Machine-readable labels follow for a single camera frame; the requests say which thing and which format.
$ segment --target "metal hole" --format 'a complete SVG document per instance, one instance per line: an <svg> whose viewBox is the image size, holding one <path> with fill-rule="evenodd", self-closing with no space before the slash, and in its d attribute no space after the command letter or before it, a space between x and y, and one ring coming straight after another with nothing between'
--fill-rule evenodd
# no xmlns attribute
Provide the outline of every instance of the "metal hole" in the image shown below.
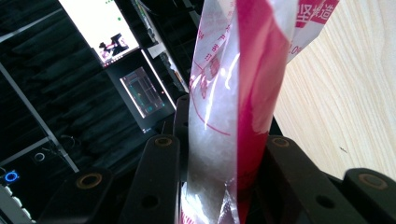
<svg viewBox="0 0 396 224"><path fill-rule="evenodd" d="M378 176L375 175L369 175L369 174L360 174L359 175L359 181L366 186L369 186L373 189L387 189L388 184L385 182L383 179L379 178Z"/></svg>
<svg viewBox="0 0 396 224"><path fill-rule="evenodd" d="M276 145L277 147L288 147L290 146L289 141L283 139L283 138L274 138L272 140L272 142L274 143L274 145Z"/></svg>
<svg viewBox="0 0 396 224"><path fill-rule="evenodd" d="M168 147L171 144L172 144L172 139L168 137L161 137L155 139L155 145L157 145L157 147Z"/></svg>
<svg viewBox="0 0 396 224"><path fill-rule="evenodd" d="M102 182L102 175L90 173L78 178L76 185L79 189L92 189Z"/></svg>
<svg viewBox="0 0 396 224"><path fill-rule="evenodd" d="M44 159L46 159L46 155L44 155L44 153L38 152L35 154L36 161L43 161Z"/></svg>

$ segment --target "computer monitor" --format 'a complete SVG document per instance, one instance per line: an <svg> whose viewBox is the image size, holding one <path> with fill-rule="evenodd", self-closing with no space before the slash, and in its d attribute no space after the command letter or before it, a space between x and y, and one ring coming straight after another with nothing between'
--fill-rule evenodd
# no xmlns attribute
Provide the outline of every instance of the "computer monitor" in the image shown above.
<svg viewBox="0 0 396 224"><path fill-rule="evenodd" d="M103 67L139 45L114 0L60 0Z"/></svg>
<svg viewBox="0 0 396 224"><path fill-rule="evenodd" d="M105 70L143 133L175 113L173 99L142 49Z"/></svg>

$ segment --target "light wood panel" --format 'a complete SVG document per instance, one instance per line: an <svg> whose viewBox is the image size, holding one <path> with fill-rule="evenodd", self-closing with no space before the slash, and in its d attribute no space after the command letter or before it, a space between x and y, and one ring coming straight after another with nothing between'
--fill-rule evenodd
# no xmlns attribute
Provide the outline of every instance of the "light wood panel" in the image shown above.
<svg viewBox="0 0 396 224"><path fill-rule="evenodd" d="M341 0L287 66L283 134L339 178L366 167L396 179L396 1Z"/></svg>

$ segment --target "blue light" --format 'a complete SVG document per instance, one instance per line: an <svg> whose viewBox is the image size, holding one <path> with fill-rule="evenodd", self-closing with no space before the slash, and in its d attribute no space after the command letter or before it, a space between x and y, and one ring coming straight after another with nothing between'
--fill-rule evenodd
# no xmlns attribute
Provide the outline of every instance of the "blue light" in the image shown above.
<svg viewBox="0 0 396 224"><path fill-rule="evenodd" d="M17 180L18 177L19 177L19 176L18 176L17 172L11 171L11 172L9 172L9 173L6 174L5 180L6 180L8 183L12 183L12 182L14 182L15 180Z"/></svg>

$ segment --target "transparent plastic bag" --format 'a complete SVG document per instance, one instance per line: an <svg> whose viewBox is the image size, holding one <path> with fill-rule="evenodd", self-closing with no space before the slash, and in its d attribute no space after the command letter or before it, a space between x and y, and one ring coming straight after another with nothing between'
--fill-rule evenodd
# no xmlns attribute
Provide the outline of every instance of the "transparent plastic bag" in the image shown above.
<svg viewBox="0 0 396 224"><path fill-rule="evenodd" d="M205 0L191 68L182 223L245 222L299 8L297 0Z"/></svg>
<svg viewBox="0 0 396 224"><path fill-rule="evenodd" d="M299 0L288 62L318 37L339 0Z"/></svg>

